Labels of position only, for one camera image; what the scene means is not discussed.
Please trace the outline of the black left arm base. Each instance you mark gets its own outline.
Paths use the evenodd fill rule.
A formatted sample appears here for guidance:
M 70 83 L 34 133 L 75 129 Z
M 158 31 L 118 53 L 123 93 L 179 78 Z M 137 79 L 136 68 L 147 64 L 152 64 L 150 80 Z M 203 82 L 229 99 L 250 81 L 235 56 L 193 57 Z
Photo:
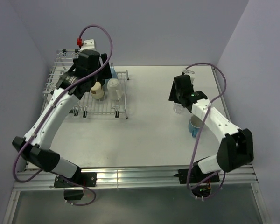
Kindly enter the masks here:
M 96 172 L 82 172 L 78 178 L 70 178 L 69 181 L 75 184 L 86 186 L 86 187 L 95 187 L 97 180 Z M 56 176 L 54 181 L 55 188 L 71 188 L 76 187 L 75 184 L 67 182 L 59 176 Z

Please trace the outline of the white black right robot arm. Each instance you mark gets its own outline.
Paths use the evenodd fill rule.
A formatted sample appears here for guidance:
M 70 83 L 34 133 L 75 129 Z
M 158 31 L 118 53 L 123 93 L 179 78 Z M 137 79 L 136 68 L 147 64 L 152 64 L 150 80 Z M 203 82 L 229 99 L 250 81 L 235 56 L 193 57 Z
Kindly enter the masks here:
M 174 77 L 169 100 L 180 104 L 204 121 L 219 142 L 216 155 L 194 162 L 190 182 L 203 182 L 216 171 L 229 173 L 254 160 L 253 136 L 249 129 L 241 129 L 219 112 L 202 91 L 194 91 L 191 77 Z

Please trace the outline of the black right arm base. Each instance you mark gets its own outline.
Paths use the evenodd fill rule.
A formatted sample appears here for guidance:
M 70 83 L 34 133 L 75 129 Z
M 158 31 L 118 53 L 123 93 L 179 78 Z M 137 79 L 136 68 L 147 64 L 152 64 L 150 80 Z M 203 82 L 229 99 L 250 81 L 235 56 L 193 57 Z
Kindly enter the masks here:
M 208 173 L 208 174 L 203 174 L 200 170 L 200 168 L 193 168 L 190 174 L 190 179 L 189 183 L 199 183 L 206 177 L 210 176 L 214 172 Z M 187 181 L 187 175 L 188 175 L 188 169 L 179 169 L 177 174 L 174 174 L 173 177 L 179 178 L 179 183 L 180 184 L 186 184 Z M 219 174 L 216 174 L 215 176 L 212 176 L 210 178 L 211 183 L 217 183 L 219 182 Z

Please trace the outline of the clear plastic cup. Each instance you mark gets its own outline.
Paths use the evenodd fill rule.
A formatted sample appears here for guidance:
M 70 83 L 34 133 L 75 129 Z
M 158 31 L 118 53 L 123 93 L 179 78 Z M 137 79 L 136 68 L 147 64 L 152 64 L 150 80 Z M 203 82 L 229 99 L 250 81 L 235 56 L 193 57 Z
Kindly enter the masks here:
M 181 104 L 174 103 L 173 110 L 176 114 L 184 113 L 184 107 Z

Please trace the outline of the blue white ceramic mug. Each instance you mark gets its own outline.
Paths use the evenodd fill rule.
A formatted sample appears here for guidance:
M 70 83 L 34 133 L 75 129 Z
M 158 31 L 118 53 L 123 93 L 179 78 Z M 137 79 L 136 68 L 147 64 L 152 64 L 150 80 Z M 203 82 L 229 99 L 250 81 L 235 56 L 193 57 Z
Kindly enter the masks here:
M 188 130 L 193 138 L 195 138 L 202 126 L 202 120 L 200 120 L 197 116 L 192 115 L 189 119 Z

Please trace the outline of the light blue plastic cup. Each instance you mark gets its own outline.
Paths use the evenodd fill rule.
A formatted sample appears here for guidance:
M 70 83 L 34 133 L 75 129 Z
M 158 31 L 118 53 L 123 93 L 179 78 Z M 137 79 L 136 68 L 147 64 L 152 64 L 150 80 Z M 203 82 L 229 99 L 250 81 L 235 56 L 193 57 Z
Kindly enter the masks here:
M 115 69 L 114 68 L 110 68 L 110 70 L 111 70 L 112 78 L 113 79 L 118 79 L 118 76 L 117 76 L 117 73 L 116 73 Z

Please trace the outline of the stainless steel cup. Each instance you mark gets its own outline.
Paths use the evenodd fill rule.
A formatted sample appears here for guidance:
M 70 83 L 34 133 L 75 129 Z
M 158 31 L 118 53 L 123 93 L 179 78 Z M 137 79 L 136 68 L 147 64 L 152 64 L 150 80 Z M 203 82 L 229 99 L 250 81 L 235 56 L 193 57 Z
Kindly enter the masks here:
M 100 82 L 96 82 L 91 87 L 91 95 L 95 100 L 100 100 L 104 96 L 104 90 Z

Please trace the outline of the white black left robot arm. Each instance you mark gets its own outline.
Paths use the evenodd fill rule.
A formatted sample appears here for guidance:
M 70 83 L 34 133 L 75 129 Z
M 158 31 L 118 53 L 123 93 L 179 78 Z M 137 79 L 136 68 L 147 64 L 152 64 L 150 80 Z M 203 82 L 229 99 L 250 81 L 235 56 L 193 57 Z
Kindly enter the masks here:
M 91 49 L 80 51 L 69 70 L 59 77 L 51 100 L 36 123 L 24 137 L 13 139 L 12 145 L 19 155 L 40 170 L 63 176 L 70 186 L 79 185 L 82 181 L 81 168 L 50 147 L 62 122 L 82 96 L 96 82 L 111 77 L 106 53 L 100 54 Z

